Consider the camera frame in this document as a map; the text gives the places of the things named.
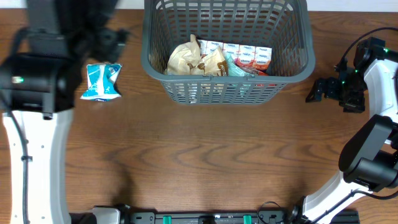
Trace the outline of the blue white snack packet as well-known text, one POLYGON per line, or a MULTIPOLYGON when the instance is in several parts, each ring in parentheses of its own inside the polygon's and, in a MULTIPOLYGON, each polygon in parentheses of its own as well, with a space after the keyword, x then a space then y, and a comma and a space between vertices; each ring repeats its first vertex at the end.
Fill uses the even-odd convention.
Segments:
POLYGON ((122 69, 120 63, 96 63, 86 66, 88 89, 81 100, 110 101, 121 97, 115 84, 122 69))

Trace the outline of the orange long biscuit pack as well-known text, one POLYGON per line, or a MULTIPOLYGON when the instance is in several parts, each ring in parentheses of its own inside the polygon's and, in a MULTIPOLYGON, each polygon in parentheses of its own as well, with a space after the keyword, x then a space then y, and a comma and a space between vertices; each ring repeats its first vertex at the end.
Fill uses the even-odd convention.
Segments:
POLYGON ((263 70, 258 70, 254 67, 240 67, 240 71, 236 75, 239 77, 246 76, 267 76, 267 73, 263 70))

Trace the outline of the multipack tissue packets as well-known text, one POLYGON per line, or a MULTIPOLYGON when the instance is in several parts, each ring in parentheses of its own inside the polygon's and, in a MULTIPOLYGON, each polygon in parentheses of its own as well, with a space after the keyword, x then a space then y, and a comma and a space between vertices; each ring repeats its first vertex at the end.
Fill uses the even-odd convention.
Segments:
POLYGON ((200 44, 201 55, 203 57, 220 47, 224 57, 229 55, 239 67, 253 67, 257 70, 267 70, 271 63, 272 49, 268 47, 255 47, 210 40, 198 40, 198 43, 200 44))

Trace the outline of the mint green wipes pack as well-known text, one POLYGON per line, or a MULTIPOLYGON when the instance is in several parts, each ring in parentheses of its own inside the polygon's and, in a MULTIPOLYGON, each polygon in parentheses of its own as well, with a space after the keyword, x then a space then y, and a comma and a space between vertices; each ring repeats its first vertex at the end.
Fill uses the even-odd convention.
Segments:
MULTIPOLYGON (((246 77, 246 76, 250 76, 250 74, 246 71, 244 71, 242 68, 238 67, 233 59, 233 55, 231 53, 227 53, 224 56, 227 65, 228 65, 228 75, 230 77, 246 77)), ((245 92, 248 90, 249 85, 243 84, 239 89, 239 94, 241 96, 243 96, 245 94, 245 92)))

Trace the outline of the cream snack pouch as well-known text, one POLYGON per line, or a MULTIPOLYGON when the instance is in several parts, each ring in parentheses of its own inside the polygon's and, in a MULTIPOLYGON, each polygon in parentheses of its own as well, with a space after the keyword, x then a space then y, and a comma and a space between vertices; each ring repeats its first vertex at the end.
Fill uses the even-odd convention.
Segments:
POLYGON ((201 59, 200 45, 195 35, 190 35, 190 41, 180 44, 172 52, 168 64, 169 75, 189 75, 201 59))

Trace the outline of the brown beige snack pouch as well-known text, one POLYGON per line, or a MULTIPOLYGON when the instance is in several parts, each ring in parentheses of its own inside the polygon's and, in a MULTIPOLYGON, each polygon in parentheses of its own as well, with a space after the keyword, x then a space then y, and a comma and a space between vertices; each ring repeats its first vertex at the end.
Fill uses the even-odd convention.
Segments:
POLYGON ((190 70, 191 75, 226 77, 228 64, 222 49, 217 47, 209 55, 201 58, 198 64, 190 70))

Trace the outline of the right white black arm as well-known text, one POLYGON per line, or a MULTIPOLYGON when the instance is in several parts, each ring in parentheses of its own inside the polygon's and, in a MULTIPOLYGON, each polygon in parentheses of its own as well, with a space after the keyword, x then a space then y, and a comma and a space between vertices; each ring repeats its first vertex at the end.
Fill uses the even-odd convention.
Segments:
POLYGON ((363 196, 390 200, 396 193, 380 196, 382 189, 397 187, 397 52, 383 40, 370 37, 356 42, 353 67, 343 60, 338 78, 318 79, 307 103, 330 98, 345 113, 369 109, 369 120, 345 144, 338 172, 315 193, 304 196, 286 223, 359 223, 357 211, 348 206, 363 196))

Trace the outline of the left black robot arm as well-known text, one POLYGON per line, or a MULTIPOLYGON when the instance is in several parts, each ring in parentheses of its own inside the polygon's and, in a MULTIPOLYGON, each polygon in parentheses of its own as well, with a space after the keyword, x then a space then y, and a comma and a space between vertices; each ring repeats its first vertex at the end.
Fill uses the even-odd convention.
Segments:
POLYGON ((115 62, 127 31, 107 22, 116 0, 28 0, 1 64, 2 123, 11 155, 11 223, 129 223, 125 204, 69 212, 65 153, 75 91, 89 58, 115 62))

